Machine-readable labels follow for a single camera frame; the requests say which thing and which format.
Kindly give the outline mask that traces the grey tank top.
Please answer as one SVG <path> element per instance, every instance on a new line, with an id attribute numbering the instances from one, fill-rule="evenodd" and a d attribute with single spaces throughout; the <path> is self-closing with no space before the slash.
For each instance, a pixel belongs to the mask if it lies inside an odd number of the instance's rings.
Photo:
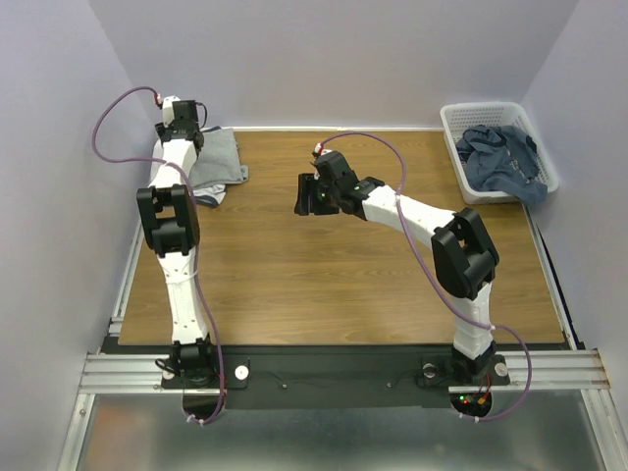
<path id="1" fill-rule="evenodd" d="M 193 187 L 246 183 L 249 170 L 240 163 L 234 130 L 215 129 L 205 131 L 203 136 L 204 145 L 189 174 Z"/>

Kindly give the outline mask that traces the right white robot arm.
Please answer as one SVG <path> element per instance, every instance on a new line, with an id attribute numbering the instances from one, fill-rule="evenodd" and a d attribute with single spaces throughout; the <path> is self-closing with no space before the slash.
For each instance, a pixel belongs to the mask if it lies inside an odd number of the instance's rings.
<path id="1" fill-rule="evenodd" d="M 378 179 L 360 180 L 335 150 L 317 146 L 313 157 L 315 171 L 298 176 L 294 213 L 342 212 L 396 229 L 410 244 L 430 248 L 434 268 L 420 265 L 455 317 L 452 374 L 463 383 L 482 377 L 495 355 L 490 297 L 499 257 L 479 213 L 439 209 L 399 195 Z"/>

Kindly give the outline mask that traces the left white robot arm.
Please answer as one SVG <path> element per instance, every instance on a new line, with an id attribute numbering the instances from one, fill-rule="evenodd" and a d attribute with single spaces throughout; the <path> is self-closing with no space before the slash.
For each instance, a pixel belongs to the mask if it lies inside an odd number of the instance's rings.
<path id="1" fill-rule="evenodd" d="M 195 282 L 200 229 L 187 180 L 204 144 L 197 103 L 168 96 L 158 102 L 158 149 L 150 183 L 136 193 L 146 244 L 162 269 L 172 317 L 169 357 L 157 365 L 167 382 L 208 387 L 218 375 Z"/>

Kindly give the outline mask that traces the folded white tank top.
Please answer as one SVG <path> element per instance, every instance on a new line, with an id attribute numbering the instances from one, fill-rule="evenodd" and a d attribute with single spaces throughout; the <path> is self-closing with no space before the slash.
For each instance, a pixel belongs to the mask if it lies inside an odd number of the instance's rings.
<path id="1" fill-rule="evenodd" d="M 163 158 L 162 144 L 159 140 L 155 142 L 152 157 L 157 159 Z M 194 196 L 197 201 L 209 207 L 219 206 L 227 195 L 227 186 L 225 184 L 206 185 L 204 187 L 196 186 L 194 188 Z"/>

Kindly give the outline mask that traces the blue tank top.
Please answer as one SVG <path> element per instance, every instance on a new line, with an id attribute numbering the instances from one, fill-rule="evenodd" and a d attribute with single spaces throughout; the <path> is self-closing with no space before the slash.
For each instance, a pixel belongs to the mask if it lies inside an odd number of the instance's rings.
<path id="1" fill-rule="evenodd" d="M 538 147 L 514 126 L 476 126 L 455 144 L 466 179 L 476 191 L 502 191 L 527 205 L 546 200 L 548 187 L 539 182 Z"/>

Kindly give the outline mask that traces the white plastic basket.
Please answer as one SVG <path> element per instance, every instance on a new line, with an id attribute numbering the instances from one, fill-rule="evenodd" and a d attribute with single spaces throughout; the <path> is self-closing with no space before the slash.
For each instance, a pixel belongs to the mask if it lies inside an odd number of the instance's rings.
<path id="1" fill-rule="evenodd" d="M 514 126 L 529 134 L 537 144 L 539 153 L 539 182 L 545 183 L 549 194 L 557 191 L 558 177 L 552 167 L 540 138 L 524 109 L 512 102 L 476 102 L 445 105 L 440 112 L 445 131 L 445 144 L 465 202 L 469 204 L 494 204 L 521 202 L 502 191 L 476 191 L 466 179 L 464 164 L 459 160 L 455 144 L 469 128 Z"/>

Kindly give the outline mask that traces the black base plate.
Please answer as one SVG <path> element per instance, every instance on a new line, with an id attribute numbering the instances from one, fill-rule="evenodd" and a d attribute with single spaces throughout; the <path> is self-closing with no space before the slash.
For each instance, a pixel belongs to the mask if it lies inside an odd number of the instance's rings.
<path id="1" fill-rule="evenodd" d="M 445 344 L 175 347 L 157 359 L 166 390 L 210 413 L 197 390 L 224 393 L 234 410 L 419 406 L 487 414 L 474 393 L 509 384 L 505 358 L 469 360 Z"/>

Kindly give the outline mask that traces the aluminium frame rail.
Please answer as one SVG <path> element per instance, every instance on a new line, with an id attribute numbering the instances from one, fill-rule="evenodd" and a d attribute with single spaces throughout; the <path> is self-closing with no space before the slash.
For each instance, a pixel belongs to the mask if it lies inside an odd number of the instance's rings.
<path id="1" fill-rule="evenodd" d="M 600 356 L 512 346 L 510 382 L 461 406 L 234 410 L 197 390 L 210 413 L 166 390 L 160 347 L 86 358 L 62 470 L 623 470 Z"/>

